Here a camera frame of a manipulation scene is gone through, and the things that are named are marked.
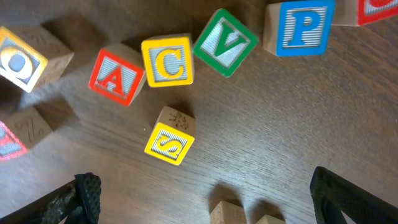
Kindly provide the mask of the yellow S block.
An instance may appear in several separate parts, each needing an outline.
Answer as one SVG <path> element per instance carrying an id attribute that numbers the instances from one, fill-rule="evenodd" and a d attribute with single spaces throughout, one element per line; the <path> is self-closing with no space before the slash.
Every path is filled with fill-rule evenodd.
<path id="1" fill-rule="evenodd" d="M 196 133 L 196 119 L 164 106 L 155 123 L 144 152 L 179 166 L 191 148 Z"/>
<path id="2" fill-rule="evenodd" d="M 286 222 L 270 215 L 264 215 L 256 224 L 286 224 Z"/>

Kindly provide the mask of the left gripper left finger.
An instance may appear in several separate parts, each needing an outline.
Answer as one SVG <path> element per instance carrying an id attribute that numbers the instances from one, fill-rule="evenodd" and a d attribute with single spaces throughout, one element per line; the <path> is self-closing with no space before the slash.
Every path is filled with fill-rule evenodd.
<path id="1" fill-rule="evenodd" d="M 99 221 L 101 179 L 93 173 L 75 179 L 1 218 L 1 223 L 93 223 Z"/>

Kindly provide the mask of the green R block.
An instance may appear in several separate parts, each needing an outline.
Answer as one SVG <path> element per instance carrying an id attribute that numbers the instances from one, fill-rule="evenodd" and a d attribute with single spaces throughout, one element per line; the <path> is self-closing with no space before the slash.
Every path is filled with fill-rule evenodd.
<path id="1" fill-rule="evenodd" d="M 210 224 L 246 224 L 243 207 L 220 201 L 210 213 Z"/>

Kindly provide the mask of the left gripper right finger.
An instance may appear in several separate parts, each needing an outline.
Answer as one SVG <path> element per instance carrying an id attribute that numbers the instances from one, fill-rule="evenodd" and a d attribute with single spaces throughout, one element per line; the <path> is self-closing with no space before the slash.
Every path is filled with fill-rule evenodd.
<path id="1" fill-rule="evenodd" d="M 397 208 L 325 167 L 315 168 L 310 183 L 317 223 L 397 223 Z"/>

